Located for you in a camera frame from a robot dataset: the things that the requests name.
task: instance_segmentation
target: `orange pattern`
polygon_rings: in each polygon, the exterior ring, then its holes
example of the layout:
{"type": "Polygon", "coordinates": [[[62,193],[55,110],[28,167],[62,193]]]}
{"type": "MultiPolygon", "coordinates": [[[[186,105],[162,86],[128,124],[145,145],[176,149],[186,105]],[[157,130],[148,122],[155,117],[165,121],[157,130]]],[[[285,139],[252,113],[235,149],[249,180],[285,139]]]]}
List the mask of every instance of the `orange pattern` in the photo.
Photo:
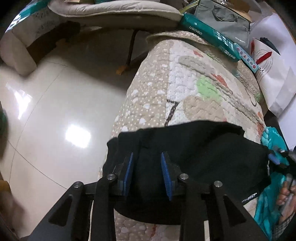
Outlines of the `orange pattern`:
{"type": "Polygon", "coordinates": [[[195,55],[197,55],[197,56],[199,56],[199,57],[202,57],[203,58],[203,56],[199,53],[199,52],[197,52],[196,50],[193,50],[193,53],[195,54],[195,55]]]}
{"type": "Polygon", "coordinates": [[[156,232],[156,224],[153,224],[150,238],[152,238],[155,235],[155,232],[156,232]]]}
{"type": "Polygon", "coordinates": [[[214,76],[222,85],[228,88],[224,78],[221,75],[212,74],[212,76],[214,76]]]}
{"type": "Polygon", "coordinates": [[[260,119],[263,120],[263,116],[262,116],[262,114],[260,113],[260,111],[258,111],[257,114],[259,115],[260,119]]]}
{"type": "Polygon", "coordinates": [[[262,133],[263,133],[263,130],[264,130],[264,127],[263,127],[263,125],[260,124],[259,122],[257,123],[257,130],[258,130],[258,134],[259,134],[259,136],[260,136],[260,138],[261,138],[262,133]]]}

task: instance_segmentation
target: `metal screw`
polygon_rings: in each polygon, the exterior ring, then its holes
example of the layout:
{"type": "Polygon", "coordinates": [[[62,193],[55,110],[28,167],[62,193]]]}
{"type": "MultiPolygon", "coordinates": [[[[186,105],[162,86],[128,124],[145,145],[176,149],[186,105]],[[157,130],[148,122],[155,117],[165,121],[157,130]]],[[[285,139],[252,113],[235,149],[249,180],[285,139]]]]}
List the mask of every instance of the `metal screw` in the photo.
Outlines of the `metal screw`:
{"type": "Polygon", "coordinates": [[[186,179],[189,178],[189,176],[188,176],[188,174],[186,174],[186,173],[182,173],[182,174],[180,174],[180,178],[181,178],[182,180],[186,180],[186,179]]]}
{"type": "Polygon", "coordinates": [[[74,184],[73,184],[73,187],[75,187],[75,188],[79,188],[79,187],[81,187],[82,186],[82,182],[75,182],[74,184]]]}
{"type": "Polygon", "coordinates": [[[220,182],[220,181],[215,181],[215,182],[214,182],[214,185],[215,185],[215,187],[220,188],[220,187],[222,187],[223,183],[220,182]]]}
{"type": "Polygon", "coordinates": [[[115,174],[112,173],[112,174],[108,174],[107,179],[113,180],[115,177],[116,177],[115,174]]]}

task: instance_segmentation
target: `black towel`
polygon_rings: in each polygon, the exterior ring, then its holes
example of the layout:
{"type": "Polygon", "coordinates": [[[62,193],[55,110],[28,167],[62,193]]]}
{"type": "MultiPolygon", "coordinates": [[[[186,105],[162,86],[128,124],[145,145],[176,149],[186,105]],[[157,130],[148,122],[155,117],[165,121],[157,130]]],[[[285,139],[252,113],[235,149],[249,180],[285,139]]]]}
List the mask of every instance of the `black towel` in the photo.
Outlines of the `black towel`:
{"type": "Polygon", "coordinates": [[[207,120],[120,133],[107,143],[103,175],[111,173],[130,152],[135,164],[129,196],[115,209],[139,221],[180,223],[180,207],[169,202],[165,191],[160,164],[163,151],[197,182],[219,180],[232,197],[247,203],[259,196],[270,178],[268,148],[243,135],[239,126],[207,120]]]}

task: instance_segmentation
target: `gray bag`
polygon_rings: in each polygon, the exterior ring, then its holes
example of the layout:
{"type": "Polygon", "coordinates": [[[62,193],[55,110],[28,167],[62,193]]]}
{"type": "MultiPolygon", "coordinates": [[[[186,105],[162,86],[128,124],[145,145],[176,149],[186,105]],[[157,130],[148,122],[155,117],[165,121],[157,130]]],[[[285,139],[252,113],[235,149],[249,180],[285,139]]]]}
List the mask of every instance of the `gray bag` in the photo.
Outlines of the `gray bag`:
{"type": "Polygon", "coordinates": [[[194,14],[232,42],[248,49],[250,23],[247,19],[212,0],[200,0],[194,14]]]}

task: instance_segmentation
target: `white tile floor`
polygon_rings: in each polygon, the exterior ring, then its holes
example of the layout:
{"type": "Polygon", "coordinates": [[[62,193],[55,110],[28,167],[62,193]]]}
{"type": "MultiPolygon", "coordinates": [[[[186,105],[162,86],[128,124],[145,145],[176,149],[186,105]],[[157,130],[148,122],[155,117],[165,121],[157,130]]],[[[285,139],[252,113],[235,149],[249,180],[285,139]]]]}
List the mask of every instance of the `white tile floor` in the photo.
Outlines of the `white tile floor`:
{"type": "MultiPolygon", "coordinates": [[[[126,61],[131,33],[77,38],[54,49],[26,78],[0,67],[0,101],[8,117],[0,172],[22,210],[12,220],[20,237],[32,232],[73,182],[97,181],[136,71],[115,74],[126,61]]],[[[133,56],[145,49],[139,33],[133,56]]]]}

